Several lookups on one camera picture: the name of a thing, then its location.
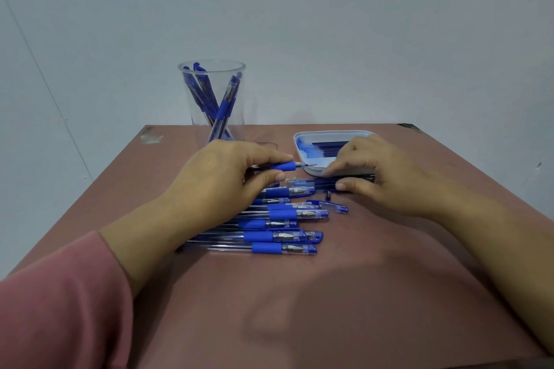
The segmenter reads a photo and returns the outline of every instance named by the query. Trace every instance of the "person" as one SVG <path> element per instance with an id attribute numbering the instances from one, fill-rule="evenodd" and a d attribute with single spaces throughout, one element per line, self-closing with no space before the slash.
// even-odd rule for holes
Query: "person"
<path id="1" fill-rule="evenodd" d="M 245 177 L 249 166 L 292 158 L 253 143 L 213 141 L 184 165 L 159 198 L 4 279 L 1 365 L 125 367 L 132 300 L 163 258 L 247 208 L 268 184 L 285 179 L 279 170 Z M 347 143 L 325 176 L 352 166 L 373 167 L 376 183 L 345 177 L 336 183 L 337 190 L 444 226 L 554 352 L 551 232 L 520 222 L 497 202 L 423 170 L 376 135 Z"/>

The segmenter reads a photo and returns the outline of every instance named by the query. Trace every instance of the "pink sleeve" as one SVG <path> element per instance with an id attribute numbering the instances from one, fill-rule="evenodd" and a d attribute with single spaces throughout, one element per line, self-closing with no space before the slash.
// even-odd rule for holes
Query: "pink sleeve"
<path id="1" fill-rule="evenodd" d="M 2 367 L 125 367 L 131 333 L 127 277 L 98 232 L 0 282 Z"/>

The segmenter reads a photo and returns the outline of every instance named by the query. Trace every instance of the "tabletop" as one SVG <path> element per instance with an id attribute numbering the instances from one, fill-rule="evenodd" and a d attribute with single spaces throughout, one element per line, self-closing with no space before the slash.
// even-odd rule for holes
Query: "tabletop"
<path id="1" fill-rule="evenodd" d="M 252 125 L 246 139 L 295 153 L 293 135 L 316 130 L 377 133 L 426 169 L 554 229 L 414 128 Z M 191 126 L 145 127 L 16 270 L 156 198 L 196 150 Z M 349 214 L 302 225 L 325 233 L 315 256 L 192 249 L 168 258 L 135 301 L 130 366 L 429 369 L 545 356 L 477 261 L 441 226 L 352 194 L 332 201 Z"/>

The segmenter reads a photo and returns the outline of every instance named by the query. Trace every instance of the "transparent cup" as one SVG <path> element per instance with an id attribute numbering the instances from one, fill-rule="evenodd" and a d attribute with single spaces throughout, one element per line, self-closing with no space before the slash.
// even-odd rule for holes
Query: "transparent cup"
<path id="1" fill-rule="evenodd" d="M 224 98 L 225 105 L 231 105 L 232 110 L 230 115 L 216 123 L 222 129 L 220 138 L 244 140 L 244 97 L 241 89 L 244 88 L 246 65 L 234 60 L 195 60 L 181 63 L 178 67 L 184 78 L 198 149 L 208 143 Z M 236 88 L 234 99 L 232 87 Z M 223 121 L 226 121 L 225 126 L 221 125 Z"/>

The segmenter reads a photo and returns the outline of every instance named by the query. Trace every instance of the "white plastic tray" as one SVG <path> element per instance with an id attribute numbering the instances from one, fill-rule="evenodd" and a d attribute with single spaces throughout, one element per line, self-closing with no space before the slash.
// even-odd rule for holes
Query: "white plastic tray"
<path id="1" fill-rule="evenodd" d="M 327 131 L 301 131 L 293 136 L 294 145 L 300 160 L 303 163 L 315 163 L 315 166 L 307 166 L 304 170 L 315 177 L 321 176 L 321 173 L 327 168 L 329 163 L 333 162 L 334 157 L 307 157 L 304 151 L 298 148 L 298 141 L 301 140 L 304 143 L 313 142 L 340 142 L 343 140 L 352 140 L 356 136 L 367 137 L 372 135 L 371 131 L 366 130 L 327 130 Z M 373 168 L 361 167 L 350 168 L 339 172 L 337 175 L 360 175 L 360 174 L 372 174 L 375 170 Z"/>

